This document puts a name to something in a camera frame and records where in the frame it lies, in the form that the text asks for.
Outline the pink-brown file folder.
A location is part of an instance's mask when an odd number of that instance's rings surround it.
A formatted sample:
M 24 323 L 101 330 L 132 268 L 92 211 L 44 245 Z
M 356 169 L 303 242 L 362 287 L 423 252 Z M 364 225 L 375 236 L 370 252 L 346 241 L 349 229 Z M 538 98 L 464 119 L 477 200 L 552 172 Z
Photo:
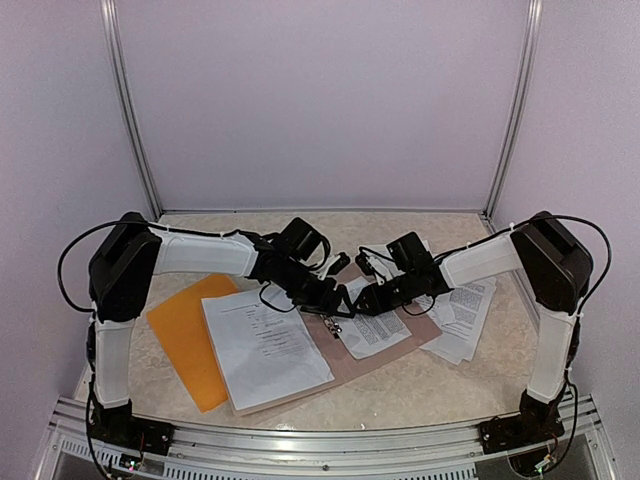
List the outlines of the pink-brown file folder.
M 337 387 L 387 365 L 442 334 L 426 316 L 387 312 L 340 318 L 332 334 L 317 315 L 245 306 L 236 329 L 217 350 L 236 416 Z

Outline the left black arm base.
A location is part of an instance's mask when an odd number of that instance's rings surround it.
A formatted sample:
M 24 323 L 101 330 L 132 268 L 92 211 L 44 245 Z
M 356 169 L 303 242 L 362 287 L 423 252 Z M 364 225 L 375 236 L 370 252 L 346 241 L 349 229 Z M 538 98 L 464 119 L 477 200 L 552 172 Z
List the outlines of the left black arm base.
M 174 432 L 171 423 L 134 416 L 131 401 L 115 408 L 97 404 L 89 420 L 92 439 L 161 456 L 168 455 Z

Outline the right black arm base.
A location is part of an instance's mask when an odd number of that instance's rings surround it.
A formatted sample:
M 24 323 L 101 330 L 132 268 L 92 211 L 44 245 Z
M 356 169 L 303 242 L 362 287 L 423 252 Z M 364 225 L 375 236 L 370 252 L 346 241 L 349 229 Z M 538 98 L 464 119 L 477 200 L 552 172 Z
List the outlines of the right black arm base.
M 544 403 L 524 391 L 516 414 L 495 416 L 479 423 L 477 429 L 483 453 L 513 450 L 561 437 L 565 429 L 558 405 L 563 394 L 561 391 L 549 403 Z

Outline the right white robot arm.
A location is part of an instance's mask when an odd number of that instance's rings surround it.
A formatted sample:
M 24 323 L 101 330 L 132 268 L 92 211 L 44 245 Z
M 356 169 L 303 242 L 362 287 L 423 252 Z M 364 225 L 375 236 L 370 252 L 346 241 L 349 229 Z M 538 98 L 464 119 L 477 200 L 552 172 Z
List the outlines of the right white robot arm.
M 364 287 L 357 313 L 377 316 L 421 296 L 436 298 L 472 282 L 521 270 L 537 304 L 539 330 L 533 371 L 511 426 L 523 444 L 535 442 L 555 420 L 575 356 L 575 326 L 589 292 L 593 258 L 565 227 L 566 215 L 541 211 L 468 246 L 432 255 L 416 233 L 388 244 L 400 275 Z

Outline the white sheet dense English text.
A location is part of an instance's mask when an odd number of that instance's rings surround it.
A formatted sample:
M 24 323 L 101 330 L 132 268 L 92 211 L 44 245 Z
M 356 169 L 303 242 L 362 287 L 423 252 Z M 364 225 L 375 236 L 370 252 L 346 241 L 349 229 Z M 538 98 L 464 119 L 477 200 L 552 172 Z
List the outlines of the white sheet dense English text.
M 395 312 L 379 316 L 356 314 L 338 321 L 340 339 L 356 360 L 376 355 L 411 337 L 411 332 Z

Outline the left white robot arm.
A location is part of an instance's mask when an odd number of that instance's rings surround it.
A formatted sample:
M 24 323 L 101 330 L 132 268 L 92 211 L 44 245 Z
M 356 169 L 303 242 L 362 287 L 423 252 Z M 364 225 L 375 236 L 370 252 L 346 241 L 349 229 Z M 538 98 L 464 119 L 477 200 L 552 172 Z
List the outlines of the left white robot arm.
M 214 273 L 255 280 L 284 290 L 306 313 L 352 318 L 355 308 L 335 275 L 350 259 L 326 254 L 307 259 L 327 238 L 294 218 L 281 232 L 241 229 L 196 232 L 153 224 L 138 212 L 107 223 L 110 232 L 89 262 L 89 294 L 94 309 L 95 422 L 121 445 L 133 443 L 140 424 L 132 415 L 129 354 L 132 329 L 144 309 L 153 277 L 167 273 Z

